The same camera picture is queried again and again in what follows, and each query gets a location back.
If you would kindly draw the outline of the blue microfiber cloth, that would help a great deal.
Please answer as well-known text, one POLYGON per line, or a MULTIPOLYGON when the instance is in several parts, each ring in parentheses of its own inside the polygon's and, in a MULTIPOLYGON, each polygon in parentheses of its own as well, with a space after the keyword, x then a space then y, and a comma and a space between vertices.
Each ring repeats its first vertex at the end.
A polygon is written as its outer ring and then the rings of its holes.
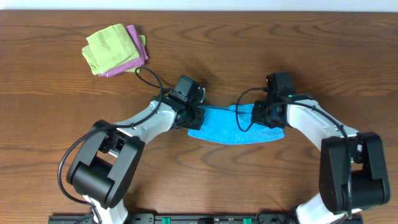
POLYGON ((270 142, 285 137, 282 128, 268 128, 251 123, 253 104, 219 107, 201 105, 205 110, 204 121, 199 130, 190 129, 193 138, 227 145, 242 145, 270 142))

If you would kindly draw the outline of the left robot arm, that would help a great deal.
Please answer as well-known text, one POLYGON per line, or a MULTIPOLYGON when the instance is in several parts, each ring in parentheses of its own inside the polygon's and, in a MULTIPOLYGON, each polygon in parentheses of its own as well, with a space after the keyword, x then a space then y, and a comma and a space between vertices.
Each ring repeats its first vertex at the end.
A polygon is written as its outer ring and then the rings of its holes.
POLYGON ((90 132, 71 145, 80 147, 66 180, 83 196, 80 203, 93 211, 93 223, 125 223, 123 198, 136 172, 144 147, 172 128, 199 129, 204 110, 199 107, 205 89, 198 84, 178 85, 167 95, 151 99, 135 116, 110 124, 97 121, 90 132))

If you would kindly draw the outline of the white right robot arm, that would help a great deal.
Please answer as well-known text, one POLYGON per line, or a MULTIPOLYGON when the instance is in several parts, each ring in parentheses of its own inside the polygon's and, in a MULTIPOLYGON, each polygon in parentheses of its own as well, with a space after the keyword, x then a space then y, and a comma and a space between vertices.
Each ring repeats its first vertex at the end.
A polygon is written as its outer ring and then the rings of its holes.
POLYGON ((343 223, 391 198, 380 136, 344 125, 305 94, 256 101, 253 123, 299 130, 320 151, 319 192, 295 211, 296 223, 343 223))

